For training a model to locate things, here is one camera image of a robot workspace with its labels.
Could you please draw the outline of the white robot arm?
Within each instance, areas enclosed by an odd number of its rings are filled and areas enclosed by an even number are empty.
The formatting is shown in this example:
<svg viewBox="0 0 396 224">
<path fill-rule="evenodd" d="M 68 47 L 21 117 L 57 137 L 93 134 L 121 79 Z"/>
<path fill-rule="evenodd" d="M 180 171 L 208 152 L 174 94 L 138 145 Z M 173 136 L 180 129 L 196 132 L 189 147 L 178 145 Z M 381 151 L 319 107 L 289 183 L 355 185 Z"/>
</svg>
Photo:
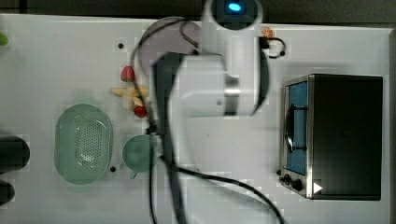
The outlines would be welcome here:
<svg viewBox="0 0 396 224">
<path fill-rule="evenodd" d="M 252 116 L 261 107 L 269 89 L 262 17 L 259 0 L 206 0 L 198 52 L 167 52 L 152 66 L 177 224 L 234 224 L 253 216 L 225 197 L 221 177 L 197 172 L 187 121 Z"/>
</svg>

